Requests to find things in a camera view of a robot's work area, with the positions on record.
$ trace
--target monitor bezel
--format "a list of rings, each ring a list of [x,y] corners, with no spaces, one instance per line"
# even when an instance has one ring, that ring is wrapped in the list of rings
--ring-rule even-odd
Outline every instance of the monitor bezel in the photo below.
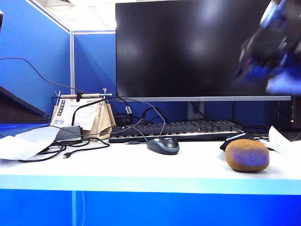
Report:
[[[213,101],[291,101],[291,96],[233,96],[233,97],[122,97],[134,102],[213,102]]]

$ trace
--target brown paper bag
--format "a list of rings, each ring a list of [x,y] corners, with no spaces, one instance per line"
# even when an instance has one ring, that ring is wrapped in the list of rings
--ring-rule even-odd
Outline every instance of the brown paper bag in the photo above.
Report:
[[[115,126],[115,120],[110,104],[98,103],[94,123],[90,131],[84,130],[85,137],[97,137],[99,139],[108,139],[112,132],[112,126]]]

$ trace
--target charger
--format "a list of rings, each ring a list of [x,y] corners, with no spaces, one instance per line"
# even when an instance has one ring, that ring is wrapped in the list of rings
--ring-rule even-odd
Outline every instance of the charger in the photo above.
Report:
[[[83,129],[80,126],[67,126],[62,127],[56,137],[55,142],[61,141],[73,141],[73,140],[80,140],[83,138]]]

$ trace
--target ceiling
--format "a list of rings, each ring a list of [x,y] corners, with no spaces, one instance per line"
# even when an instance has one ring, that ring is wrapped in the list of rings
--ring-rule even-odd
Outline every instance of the ceiling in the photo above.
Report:
[[[32,0],[73,31],[115,30],[115,3],[141,0]]]

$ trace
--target monitor stand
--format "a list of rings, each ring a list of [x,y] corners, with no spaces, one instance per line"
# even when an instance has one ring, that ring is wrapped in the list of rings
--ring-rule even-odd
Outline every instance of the monitor stand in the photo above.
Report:
[[[200,115],[197,110],[192,106],[191,103],[187,102],[188,105],[188,113],[187,118],[188,120],[193,119],[203,119],[204,117]],[[198,106],[198,109],[201,111],[201,113],[205,113],[205,102],[197,102],[196,105]]]

